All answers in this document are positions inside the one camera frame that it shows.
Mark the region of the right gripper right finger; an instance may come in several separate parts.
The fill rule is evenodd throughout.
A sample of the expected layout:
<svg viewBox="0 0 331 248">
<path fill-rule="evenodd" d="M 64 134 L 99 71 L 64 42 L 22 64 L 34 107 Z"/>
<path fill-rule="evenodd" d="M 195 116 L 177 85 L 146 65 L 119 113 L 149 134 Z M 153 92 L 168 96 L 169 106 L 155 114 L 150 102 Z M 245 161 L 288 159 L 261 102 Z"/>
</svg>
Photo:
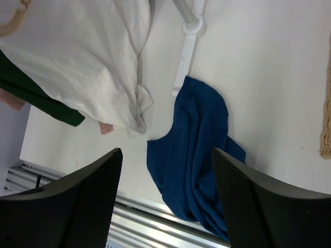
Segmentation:
<svg viewBox="0 0 331 248">
<path fill-rule="evenodd" d="M 330 195 L 285 183 L 215 148 L 231 247 L 330 247 Z"/>
</svg>

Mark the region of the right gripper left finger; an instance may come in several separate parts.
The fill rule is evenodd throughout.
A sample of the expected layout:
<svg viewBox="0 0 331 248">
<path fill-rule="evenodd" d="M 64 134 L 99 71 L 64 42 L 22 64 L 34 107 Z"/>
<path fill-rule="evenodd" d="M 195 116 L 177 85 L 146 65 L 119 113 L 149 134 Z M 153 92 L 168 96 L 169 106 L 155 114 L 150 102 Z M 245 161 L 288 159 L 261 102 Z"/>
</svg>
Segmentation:
<svg viewBox="0 0 331 248">
<path fill-rule="evenodd" d="M 123 154 L 115 148 L 58 180 L 1 197 L 1 247 L 105 247 Z"/>
</svg>

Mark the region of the blue t shirt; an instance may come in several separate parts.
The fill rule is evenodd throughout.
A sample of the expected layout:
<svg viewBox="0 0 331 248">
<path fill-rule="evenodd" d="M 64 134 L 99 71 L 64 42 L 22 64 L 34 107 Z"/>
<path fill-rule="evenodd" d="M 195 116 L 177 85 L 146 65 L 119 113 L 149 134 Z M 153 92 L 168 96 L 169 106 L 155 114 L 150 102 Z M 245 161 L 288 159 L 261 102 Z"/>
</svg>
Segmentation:
<svg viewBox="0 0 331 248">
<path fill-rule="evenodd" d="M 147 143 L 147 169 L 173 214 L 199 222 L 228 239 L 223 207 L 213 172 L 212 150 L 219 148 L 241 162 L 243 148 L 228 135 L 228 109 L 212 87 L 186 77 L 174 104 L 173 124 L 162 138 Z"/>
</svg>

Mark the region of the wooden hanger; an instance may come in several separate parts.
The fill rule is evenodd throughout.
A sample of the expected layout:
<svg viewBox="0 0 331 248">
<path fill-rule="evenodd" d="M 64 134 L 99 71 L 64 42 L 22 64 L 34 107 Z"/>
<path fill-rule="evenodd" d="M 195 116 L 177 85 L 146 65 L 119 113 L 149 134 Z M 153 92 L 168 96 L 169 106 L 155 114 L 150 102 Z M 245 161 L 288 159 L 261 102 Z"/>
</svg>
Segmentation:
<svg viewBox="0 0 331 248">
<path fill-rule="evenodd" d="M 11 35 L 19 28 L 30 4 L 31 0 L 18 1 L 11 19 L 1 23 L 1 37 Z"/>
</svg>

